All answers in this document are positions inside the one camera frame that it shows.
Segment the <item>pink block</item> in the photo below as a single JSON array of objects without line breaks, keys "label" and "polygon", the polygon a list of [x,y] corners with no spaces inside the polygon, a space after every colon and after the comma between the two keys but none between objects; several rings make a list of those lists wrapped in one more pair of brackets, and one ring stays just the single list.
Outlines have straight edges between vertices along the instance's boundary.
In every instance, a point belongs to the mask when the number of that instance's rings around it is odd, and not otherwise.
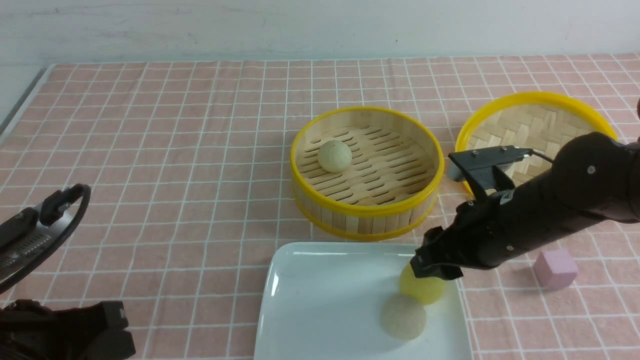
[{"label": "pink block", "polygon": [[540,285],[558,290],[571,285],[578,276],[578,265],[567,250],[543,251],[533,264]]}]

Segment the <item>pink checkered tablecloth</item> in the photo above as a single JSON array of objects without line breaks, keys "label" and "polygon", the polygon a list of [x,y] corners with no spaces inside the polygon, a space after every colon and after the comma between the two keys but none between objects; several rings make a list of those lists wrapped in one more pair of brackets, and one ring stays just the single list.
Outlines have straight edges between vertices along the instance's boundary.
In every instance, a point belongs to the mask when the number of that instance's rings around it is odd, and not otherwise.
[{"label": "pink checkered tablecloth", "polygon": [[[473,111],[513,92],[568,94],[640,136],[638,54],[57,65],[0,147],[0,218],[88,183],[73,237],[0,300],[55,309],[122,299],[145,359],[250,359],[274,251],[336,240],[291,194],[288,155],[312,117],[374,105],[454,149]],[[443,181],[417,243],[464,200]],[[476,359],[640,359],[640,226],[603,223],[553,244],[580,272],[541,291],[537,253],[460,282]]]}]

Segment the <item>yellow steamer basket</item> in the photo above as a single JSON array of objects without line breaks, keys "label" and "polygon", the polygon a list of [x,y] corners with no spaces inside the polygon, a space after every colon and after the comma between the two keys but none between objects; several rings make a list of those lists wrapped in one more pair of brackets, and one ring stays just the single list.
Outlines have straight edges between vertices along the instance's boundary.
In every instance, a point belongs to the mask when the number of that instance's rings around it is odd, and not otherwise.
[{"label": "yellow steamer basket", "polygon": [[[351,166],[323,170],[318,148],[349,146]],[[384,108],[331,111],[307,124],[291,149],[293,192],[302,213],[336,236],[378,241],[417,227],[437,201],[444,172],[438,140],[416,120]]]},{"label": "yellow steamer basket", "polygon": [[[489,102],[473,114],[458,135],[456,151],[515,145],[554,159],[564,144],[593,131],[617,139],[609,123],[583,102],[550,92],[522,92]],[[511,165],[506,174],[518,186],[550,167],[532,156]]]}]

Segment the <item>dough ball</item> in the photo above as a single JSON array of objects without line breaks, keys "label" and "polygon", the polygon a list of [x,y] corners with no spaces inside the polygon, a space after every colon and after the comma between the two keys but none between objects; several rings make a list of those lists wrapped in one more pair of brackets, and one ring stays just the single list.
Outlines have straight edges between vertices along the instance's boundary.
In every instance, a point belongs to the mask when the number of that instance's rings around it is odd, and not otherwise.
[{"label": "dough ball", "polygon": [[343,172],[351,165],[351,149],[342,141],[330,140],[320,146],[318,163],[328,172]]},{"label": "dough ball", "polygon": [[380,322],[391,337],[413,340],[424,331],[427,312],[414,297],[395,294],[382,305]]},{"label": "dough ball", "polygon": [[446,282],[439,277],[416,278],[407,264],[400,274],[400,293],[415,297],[423,305],[431,305],[440,300]]}]

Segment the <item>white rectangular plate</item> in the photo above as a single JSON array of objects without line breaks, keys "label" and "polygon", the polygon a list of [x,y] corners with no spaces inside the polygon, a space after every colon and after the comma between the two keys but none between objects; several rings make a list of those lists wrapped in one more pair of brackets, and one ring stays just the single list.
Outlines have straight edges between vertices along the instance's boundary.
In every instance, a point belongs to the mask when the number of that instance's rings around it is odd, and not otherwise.
[{"label": "white rectangular plate", "polygon": [[391,338],[380,325],[382,303],[414,245],[299,242],[273,256],[264,288],[254,360],[471,360],[455,281],[427,307],[415,340]]}]

